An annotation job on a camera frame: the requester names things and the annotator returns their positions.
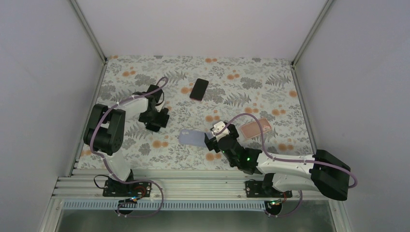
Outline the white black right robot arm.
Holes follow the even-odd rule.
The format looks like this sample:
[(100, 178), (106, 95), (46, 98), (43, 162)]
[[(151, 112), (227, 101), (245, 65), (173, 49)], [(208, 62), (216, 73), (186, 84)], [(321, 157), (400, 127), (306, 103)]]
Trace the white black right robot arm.
[(248, 175), (262, 175), (262, 191), (268, 197), (277, 193), (307, 190), (345, 201), (348, 197), (350, 167), (325, 150), (294, 159), (265, 153), (261, 149), (243, 147), (234, 125), (219, 122), (204, 134), (208, 150), (221, 152), (229, 165)]

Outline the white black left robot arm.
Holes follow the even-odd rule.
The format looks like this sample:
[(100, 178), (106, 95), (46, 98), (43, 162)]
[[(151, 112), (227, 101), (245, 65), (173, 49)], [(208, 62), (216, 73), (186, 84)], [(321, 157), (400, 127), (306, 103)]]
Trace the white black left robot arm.
[(129, 196), (138, 189), (120, 152), (126, 120), (138, 116), (146, 130), (158, 132), (167, 126), (168, 111), (164, 108), (164, 92), (158, 85), (150, 85), (146, 92), (135, 92), (111, 107), (93, 106), (83, 141), (93, 154), (102, 157), (109, 171), (102, 187), (104, 196)]

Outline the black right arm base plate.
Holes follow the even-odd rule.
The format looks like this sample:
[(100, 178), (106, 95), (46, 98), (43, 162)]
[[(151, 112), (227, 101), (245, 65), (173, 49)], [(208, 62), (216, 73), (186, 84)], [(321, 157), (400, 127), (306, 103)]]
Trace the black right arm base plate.
[(273, 183), (257, 181), (254, 179), (245, 181), (245, 192), (247, 198), (291, 198), (291, 191), (281, 192), (273, 188)]

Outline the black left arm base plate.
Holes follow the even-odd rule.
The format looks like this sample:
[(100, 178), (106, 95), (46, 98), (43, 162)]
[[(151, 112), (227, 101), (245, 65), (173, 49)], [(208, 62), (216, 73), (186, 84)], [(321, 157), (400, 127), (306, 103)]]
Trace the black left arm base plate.
[[(96, 178), (107, 178), (103, 186), (100, 186)], [(95, 186), (102, 189), (104, 197), (127, 197), (127, 198), (143, 198), (150, 197), (152, 184), (149, 182), (138, 182), (133, 184), (123, 184), (111, 179), (108, 175), (99, 174), (93, 178)]]

